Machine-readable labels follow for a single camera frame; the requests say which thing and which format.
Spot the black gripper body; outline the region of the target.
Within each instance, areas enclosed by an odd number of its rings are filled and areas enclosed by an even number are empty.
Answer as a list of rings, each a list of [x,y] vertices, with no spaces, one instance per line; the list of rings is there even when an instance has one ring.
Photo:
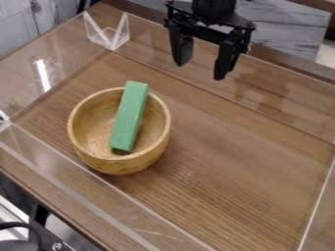
[[[165,6],[168,19],[181,14],[194,24],[228,26],[240,30],[241,52],[248,52],[250,34],[256,30],[256,25],[236,12],[236,0],[190,0],[189,2],[166,0]]]

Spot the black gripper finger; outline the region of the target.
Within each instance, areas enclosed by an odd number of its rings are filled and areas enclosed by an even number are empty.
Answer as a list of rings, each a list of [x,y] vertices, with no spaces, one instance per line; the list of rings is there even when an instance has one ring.
[[[174,24],[168,24],[169,47],[173,62],[181,67],[192,58],[193,38],[184,32],[182,28]]]
[[[238,56],[238,46],[229,40],[220,44],[218,57],[214,62],[214,80],[225,78],[226,73],[233,69]]]

